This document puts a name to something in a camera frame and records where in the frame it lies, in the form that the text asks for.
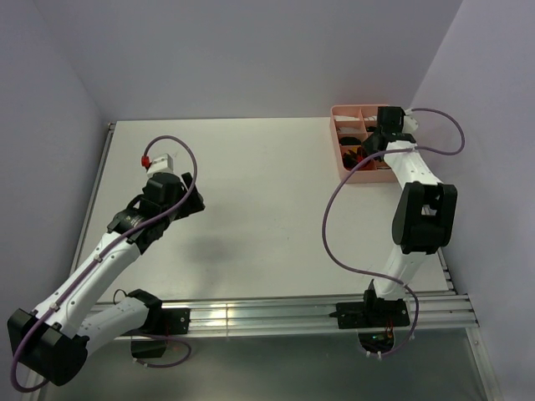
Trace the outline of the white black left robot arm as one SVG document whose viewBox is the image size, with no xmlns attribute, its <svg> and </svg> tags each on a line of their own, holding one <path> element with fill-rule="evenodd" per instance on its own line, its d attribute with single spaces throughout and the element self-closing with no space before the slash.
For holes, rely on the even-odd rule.
<svg viewBox="0 0 535 401">
<path fill-rule="evenodd" d="M 45 383 L 72 380 L 88 356 L 118 336 L 133 332 L 158 337 L 162 301 L 134 290 L 102 312 L 89 312 L 117 276 L 160 240 L 177 220 L 204 211 L 196 173 L 153 174 L 145 187 L 115 214 L 97 246 L 77 270 L 31 311 L 19 308 L 7 321 L 13 352 L 11 385 L 20 393 L 41 389 L 23 386 L 18 366 L 34 371 Z"/>
</svg>

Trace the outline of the black orange argyle sock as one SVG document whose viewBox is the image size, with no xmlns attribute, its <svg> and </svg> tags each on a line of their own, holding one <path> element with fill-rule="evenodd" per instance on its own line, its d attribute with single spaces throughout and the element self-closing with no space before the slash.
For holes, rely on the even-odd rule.
<svg viewBox="0 0 535 401">
<path fill-rule="evenodd" d="M 342 145 L 342 163 L 346 170 L 352 170 L 367 157 L 360 145 Z"/>
</svg>

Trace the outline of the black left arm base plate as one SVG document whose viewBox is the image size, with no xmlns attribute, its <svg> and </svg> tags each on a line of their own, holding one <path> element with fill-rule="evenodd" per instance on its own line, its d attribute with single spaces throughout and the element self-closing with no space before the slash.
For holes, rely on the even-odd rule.
<svg viewBox="0 0 535 401">
<path fill-rule="evenodd" d="M 191 309 L 186 307 L 162 308 L 157 312 L 149 312 L 145 323 L 126 335 L 183 335 L 188 333 Z"/>
</svg>

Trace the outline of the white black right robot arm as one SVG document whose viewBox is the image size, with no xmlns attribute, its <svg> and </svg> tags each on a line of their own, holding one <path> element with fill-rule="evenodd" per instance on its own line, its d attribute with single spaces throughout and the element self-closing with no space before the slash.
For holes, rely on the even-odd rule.
<svg viewBox="0 0 535 401">
<path fill-rule="evenodd" d="M 374 280 L 377 297 L 361 307 L 363 319 L 373 326 L 390 316 L 387 301 L 403 298 L 421 265 L 451 239 L 457 190 L 431 172 L 412 134 L 415 128 L 401 107 L 380 106 L 364 141 L 364 152 L 387 164 L 401 188 L 391 226 L 395 246 L 382 277 Z"/>
</svg>

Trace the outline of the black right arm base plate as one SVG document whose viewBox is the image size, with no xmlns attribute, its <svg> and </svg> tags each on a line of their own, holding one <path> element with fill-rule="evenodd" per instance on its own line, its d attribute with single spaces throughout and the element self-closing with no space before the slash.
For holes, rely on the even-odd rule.
<svg viewBox="0 0 535 401">
<path fill-rule="evenodd" d="M 405 302 L 385 301 L 378 298 L 372 302 L 339 302 L 329 314 L 337 320 L 339 329 L 408 327 L 410 316 Z"/>
</svg>

